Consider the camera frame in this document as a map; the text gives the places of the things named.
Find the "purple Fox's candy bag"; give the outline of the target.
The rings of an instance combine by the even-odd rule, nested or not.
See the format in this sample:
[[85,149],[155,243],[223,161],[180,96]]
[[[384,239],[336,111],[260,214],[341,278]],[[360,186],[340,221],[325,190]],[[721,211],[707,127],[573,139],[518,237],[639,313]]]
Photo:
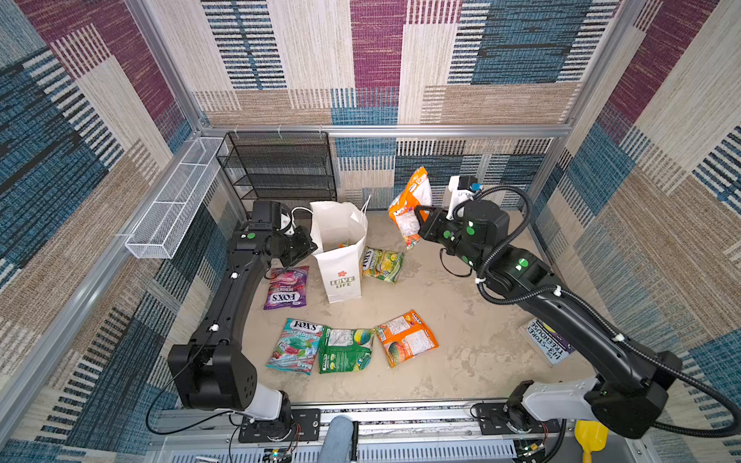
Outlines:
[[307,305],[308,266],[272,269],[264,310],[302,308]]

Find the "white paper bag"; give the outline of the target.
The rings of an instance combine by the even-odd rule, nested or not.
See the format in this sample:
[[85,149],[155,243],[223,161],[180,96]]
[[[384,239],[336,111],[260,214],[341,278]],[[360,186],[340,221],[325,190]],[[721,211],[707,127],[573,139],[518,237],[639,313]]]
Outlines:
[[[330,304],[349,301],[362,296],[362,258],[365,252],[369,221],[368,204],[362,208],[353,203],[312,202],[308,208],[298,206],[311,214],[311,239],[318,245],[313,253],[324,290]],[[336,249],[341,242],[350,246]]]

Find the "green-yellow snack bag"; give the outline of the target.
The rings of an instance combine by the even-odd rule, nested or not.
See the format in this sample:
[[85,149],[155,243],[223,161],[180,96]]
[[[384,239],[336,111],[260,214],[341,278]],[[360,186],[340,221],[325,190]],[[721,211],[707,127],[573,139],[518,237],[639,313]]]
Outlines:
[[362,258],[362,275],[395,284],[403,268],[404,254],[367,247]]

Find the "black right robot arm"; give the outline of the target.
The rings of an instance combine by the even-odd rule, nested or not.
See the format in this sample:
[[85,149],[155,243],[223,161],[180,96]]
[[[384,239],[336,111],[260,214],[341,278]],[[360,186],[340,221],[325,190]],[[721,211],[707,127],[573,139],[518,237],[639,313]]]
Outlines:
[[669,352],[633,345],[616,326],[563,286],[531,252],[514,247],[509,216],[492,202],[466,201],[454,213],[416,206],[422,239],[437,242],[476,277],[484,299],[517,305],[561,335],[596,373],[581,382],[521,382],[505,406],[509,426],[531,430],[537,422],[600,422],[630,439],[656,428],[681,362]]

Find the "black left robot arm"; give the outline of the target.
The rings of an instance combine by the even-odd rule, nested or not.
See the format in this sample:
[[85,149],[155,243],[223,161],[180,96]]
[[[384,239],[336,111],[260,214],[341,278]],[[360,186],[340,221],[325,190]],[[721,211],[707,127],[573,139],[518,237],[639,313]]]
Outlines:
[[242,353],[242,337],[258,286],[274,260],[298,264],[316,251],[308,229],[295,226],[289,209],[255,202],[248,222],[227,246],[227,266],[204,320],[167,358],[179,399],[188,409],[237,412],[257,422],[291,422],[288,395],[260,384]]

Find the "teal pink Fox's candy bag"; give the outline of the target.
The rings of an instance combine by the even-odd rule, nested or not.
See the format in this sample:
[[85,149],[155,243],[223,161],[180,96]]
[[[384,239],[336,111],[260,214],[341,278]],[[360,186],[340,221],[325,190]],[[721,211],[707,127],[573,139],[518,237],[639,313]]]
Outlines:
[[323,331],[323,325],[288,318],[266,366],[279,372],[310,375]]

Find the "green snack bag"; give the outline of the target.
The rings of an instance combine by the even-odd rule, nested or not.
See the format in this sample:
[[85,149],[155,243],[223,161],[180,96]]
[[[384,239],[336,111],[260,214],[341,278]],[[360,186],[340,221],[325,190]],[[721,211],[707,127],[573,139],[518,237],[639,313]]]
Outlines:
[[370,329],[323,328],[318,348],[320,374],[360,372],[372,360],[374,331]]

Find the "grey cylinder at front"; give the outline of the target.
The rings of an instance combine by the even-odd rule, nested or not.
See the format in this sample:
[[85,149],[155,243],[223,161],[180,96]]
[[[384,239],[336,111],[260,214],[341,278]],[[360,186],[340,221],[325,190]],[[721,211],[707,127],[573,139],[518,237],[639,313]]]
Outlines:
[[346,416],[337,416],[330,422],[325,435],[318,463],[351,462],[354,444],[354,422]]

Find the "yellow plastic shovel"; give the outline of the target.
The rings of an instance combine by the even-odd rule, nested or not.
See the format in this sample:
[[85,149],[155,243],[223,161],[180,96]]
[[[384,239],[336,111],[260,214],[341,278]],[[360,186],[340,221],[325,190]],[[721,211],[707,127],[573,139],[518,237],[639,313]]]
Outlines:
[[592,463],[592,455],[605,449],[609,430],[600,422],[578,421],[574,435],[582,447],[582,462]]

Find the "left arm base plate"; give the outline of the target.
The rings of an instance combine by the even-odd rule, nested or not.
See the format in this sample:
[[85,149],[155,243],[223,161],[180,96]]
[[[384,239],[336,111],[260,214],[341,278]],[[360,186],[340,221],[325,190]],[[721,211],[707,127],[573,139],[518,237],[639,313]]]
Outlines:
[[320,437],[321,411],[318,408],[297,409],[277,420],[244,418],[237,441],[241,444],[288,444],[314,442]]

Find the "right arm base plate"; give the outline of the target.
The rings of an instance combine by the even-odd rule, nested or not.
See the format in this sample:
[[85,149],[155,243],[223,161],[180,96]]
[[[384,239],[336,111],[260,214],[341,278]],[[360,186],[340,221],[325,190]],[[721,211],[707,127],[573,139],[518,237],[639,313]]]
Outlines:
[[478,402],[469,408],[469,414],[478,423],[480,433],[484,436],[491,435],[524,435],[524,434],[548,434],[556,435],[562,426],[558,420],[548,422],[537,422],[530,420],[524,428],[517,428],[509,420],[508,413],[504,410],[503,402]]

